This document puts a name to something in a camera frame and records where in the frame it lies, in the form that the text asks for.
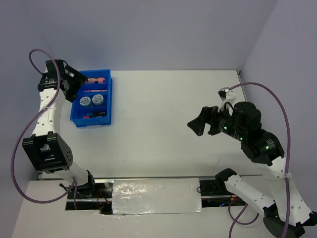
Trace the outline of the blue slime jar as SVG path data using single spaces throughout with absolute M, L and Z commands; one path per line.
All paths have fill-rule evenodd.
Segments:
M 96 94 L 92 97 L 92 103 L 94 106 L 101 106 L 105 99 L 102 94 Z
M 90 107 L 92 105 L 92 100 L 88 96 L 81 97 L 79 100 L 79 105 L 82 107 Z

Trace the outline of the orange ballpoint pen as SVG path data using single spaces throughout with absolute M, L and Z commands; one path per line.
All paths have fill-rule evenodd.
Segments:
M 107 92 L 107 90 L 84 90 L 83 92 L 86 92 L 86 93 L 89 93 L 89 92 L 97 93 L 97 92 Z

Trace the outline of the pink cap bottle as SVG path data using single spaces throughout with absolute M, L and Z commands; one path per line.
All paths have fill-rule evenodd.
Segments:
M 106 79 L 104 77 L 98 78 L 87 78 L 85 84 L 104 84 L 106 83 Z

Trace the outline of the pink cap highlighter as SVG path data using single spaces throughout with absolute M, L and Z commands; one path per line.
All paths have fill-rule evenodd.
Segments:
M 104 115 L 91 115 L 91 116 L 84 116 L 83 119 L 91 119 L 91 118 L 102 118 Z

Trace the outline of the blue cap highlighter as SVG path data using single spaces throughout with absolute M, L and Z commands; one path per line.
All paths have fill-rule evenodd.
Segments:
M 103 111 L 103 112 L 92 112 L 92 113 L 88 113 L 87 115 L 88 116 L 91 116 L 91 115 L 104 115 L 104 116 L 106 116 L 107 112 L 106 111 Z

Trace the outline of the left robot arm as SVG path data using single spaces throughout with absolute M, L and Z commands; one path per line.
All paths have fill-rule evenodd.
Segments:
M 75 101 L 87 78 L 62 59 L 46 61 L 46 69 L 38 84 L 43 113 L 22 147 L 36 171 L 56 174 L 68 182 L 76 179 L 77 193 L 93 197 L 97 192 L 94 177 L 73 161 L 71 148 L 60 136 L 62 106 L 65 101 Z

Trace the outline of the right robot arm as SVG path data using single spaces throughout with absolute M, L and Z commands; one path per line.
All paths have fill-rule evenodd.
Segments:
M 299 238 L 305 226 L 317 224 L 317 214 L 303 201 L 294 181 L 285 172 L 286 158 L 278 138 L 262 129 L 261 112 L 250 102 L 239 102 L 229 109 L 203 107 L 198 117 L 188 122 L 197 136 L 210 125 L 209 135 L 219 133 L 238 140 L 243 153 L 256 164 L 267 181 L 271 196 L 247 184 L 235 171 L 225 169 L 215 177 L 216 190 L 234 193 L 262 217 L 267 230 L 281 238 L 286 226 L 287 238 Z

